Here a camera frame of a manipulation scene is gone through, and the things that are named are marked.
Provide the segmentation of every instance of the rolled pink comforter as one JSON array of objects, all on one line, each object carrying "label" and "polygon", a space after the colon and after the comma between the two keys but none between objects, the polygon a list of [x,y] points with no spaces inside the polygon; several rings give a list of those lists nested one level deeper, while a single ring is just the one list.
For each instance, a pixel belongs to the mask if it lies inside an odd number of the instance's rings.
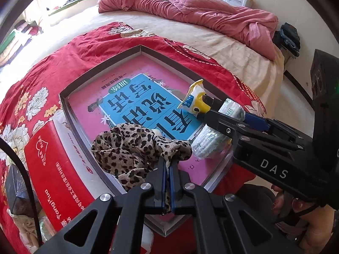
[{"label": "rolled pink comforter", "polygon": [[98,4],[99,13],[135,10],[205,26],[242,42],[270,60],[276,57],[272,37],[278,18],[261,9],[233,7],[222,0],[99,0]]}]

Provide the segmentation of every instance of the red and white cardboard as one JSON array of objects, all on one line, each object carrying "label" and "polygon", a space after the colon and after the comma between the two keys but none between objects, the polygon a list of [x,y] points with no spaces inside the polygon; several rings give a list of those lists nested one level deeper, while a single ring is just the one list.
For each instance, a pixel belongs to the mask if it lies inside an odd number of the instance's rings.
[{"label": "red and white cardboard", "polygon": [[[56,231],[108,189],[81,150],[72,131],[48,121],[25,146],[25,157],[41,206]],[[148,253],[153,233],[144,226],[141,253]]]}]

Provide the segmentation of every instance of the black baseboard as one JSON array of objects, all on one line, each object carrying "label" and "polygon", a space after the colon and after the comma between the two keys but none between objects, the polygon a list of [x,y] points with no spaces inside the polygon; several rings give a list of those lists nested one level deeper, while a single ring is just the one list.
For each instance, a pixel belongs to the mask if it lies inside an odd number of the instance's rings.
[{"label": "black baseboard", "polygon": [[304,90],[304,88],[299,84],[299,82],[290,74],[287,70],[284,72],[284,75],[292,82],[292,84],[298,89],[298,91],[302,94],[302,96],[306,99],[306,101],[313,108],[313,100],[309,96],[309,94]]}]

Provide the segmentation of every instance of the leopard print scrunchie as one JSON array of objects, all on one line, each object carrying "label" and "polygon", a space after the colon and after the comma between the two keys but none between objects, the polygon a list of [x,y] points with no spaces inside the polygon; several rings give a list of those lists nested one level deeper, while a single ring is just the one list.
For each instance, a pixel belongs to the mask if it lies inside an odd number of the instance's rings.
[{"label": "leopard print scrunchie", "polygon": [[128,191],[145,182],[159,157],[165,159],[169,168],[172,159],[189,159],[192,148],[188,141],[167,139],[143,126],[122,123],[99,134],[92,152],[100,167],[114,175]]}]

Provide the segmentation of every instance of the beige bed sheet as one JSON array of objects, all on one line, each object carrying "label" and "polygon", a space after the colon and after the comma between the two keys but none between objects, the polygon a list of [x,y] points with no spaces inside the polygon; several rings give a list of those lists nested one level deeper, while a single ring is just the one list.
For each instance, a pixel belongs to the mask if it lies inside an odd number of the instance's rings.
[{"label": "beige bed sheet", "polygon": [[267,117],[273,116],[283,77],[283,55],[278,48],[276,48],[277,59],[273,62],[246,45],[205,27],[136,11],[99,14],[97,6],[61,21],[25,47],[11,65],[0,73],[0,101],[9,87],[20,80],[38,61],[77,35],[117,21],[135,29],[151,31],[156,35],[185,43],[214,58],[259,96],[266,107]]}]

